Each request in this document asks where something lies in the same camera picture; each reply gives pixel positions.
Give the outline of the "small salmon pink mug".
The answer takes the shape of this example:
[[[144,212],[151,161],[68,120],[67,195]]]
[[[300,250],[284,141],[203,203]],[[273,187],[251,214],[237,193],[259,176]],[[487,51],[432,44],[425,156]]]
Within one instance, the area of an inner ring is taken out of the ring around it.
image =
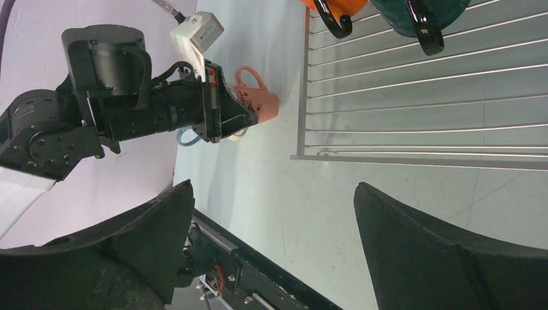
[[[257,87],[253,88],[244,83],[242,79],[243,71],[248,71],[255,78]],[[236,84],[233,90],[236,97],[246,108],[255,113],[259,123],[269,121],[278,116],[279,97],[269,91],[263,79],[254,68],[249,66],[238,67],[235,71],[235,80]]]

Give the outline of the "orange mug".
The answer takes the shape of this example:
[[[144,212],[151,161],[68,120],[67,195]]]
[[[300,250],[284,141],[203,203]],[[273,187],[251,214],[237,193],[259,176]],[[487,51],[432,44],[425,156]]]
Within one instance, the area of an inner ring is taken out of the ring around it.
[[[368,0],[301,0],[301,2],[319,14],[334,37],[344,39],[352,33],[352,17],[365,7]]]

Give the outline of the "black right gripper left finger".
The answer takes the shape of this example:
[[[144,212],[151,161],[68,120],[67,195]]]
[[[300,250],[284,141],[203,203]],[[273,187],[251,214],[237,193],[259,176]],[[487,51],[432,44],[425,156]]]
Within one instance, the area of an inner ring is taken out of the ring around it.
[[[173,300],[195,199],[183,181],[42,246],[1,251],[2,309],[163,309]]]

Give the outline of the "light blue mug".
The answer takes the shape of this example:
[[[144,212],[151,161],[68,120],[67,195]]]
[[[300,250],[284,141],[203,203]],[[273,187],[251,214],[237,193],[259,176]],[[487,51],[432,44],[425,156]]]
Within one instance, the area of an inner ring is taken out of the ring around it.
[[[194,132],[192,126],[181,128],[176,134],[176,142],[181,147],[191,147],[201,140],[201,137]]]

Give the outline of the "light green mug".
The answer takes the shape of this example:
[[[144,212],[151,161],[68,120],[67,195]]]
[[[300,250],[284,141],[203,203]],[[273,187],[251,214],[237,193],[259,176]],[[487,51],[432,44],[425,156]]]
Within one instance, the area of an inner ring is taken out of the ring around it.
[[[228,136],[227,138],[230,141],[239,141],[246,135],[247,131],[248,131],[248,128],[242,129],[242,130]]]

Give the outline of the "dark teal mug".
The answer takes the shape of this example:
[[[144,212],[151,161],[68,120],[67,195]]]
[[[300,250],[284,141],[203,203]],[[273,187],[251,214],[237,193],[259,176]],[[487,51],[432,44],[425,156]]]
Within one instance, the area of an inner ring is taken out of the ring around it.
[[[382,18],[401,36],[414,37],[427,56],[445,49],[442,30],[469,6],[470,0],[372,1]]]

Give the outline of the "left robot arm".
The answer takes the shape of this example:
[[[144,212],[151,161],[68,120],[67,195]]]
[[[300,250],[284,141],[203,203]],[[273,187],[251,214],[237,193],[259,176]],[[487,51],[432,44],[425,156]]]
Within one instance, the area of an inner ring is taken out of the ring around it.
[[[258,123],[211,61],[206,77],[171,81],[191,69],[186,61],[153,77],[136,28],[70,28],[61,39],[67,78],[55,90],[20,94],[1,115],[1,234],[82,159],[119,153],[122,141],[191,127],[217,143]]]

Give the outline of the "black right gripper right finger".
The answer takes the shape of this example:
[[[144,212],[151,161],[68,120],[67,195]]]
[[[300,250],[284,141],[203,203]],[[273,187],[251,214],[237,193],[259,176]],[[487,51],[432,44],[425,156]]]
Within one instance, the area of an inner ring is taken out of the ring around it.
[[[362,182],[353,204],[380,309],[546,309],[547,251],[477,234]]]

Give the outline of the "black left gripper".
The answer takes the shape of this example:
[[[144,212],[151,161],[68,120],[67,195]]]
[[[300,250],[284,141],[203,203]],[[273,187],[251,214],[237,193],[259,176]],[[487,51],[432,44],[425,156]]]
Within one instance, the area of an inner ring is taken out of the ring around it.
[[[140,30],[107,24],[70,28],[61,41],[68,65],[61,98],[111,151],[119,152],[121,141],[205,125],[206,110],[214,107],[210,86],[193,73],[169,82],[176,70],[192,68],[184,61],[153,77]],[[222,81],[216,103],[220,139],[258,124],[258,116]]]

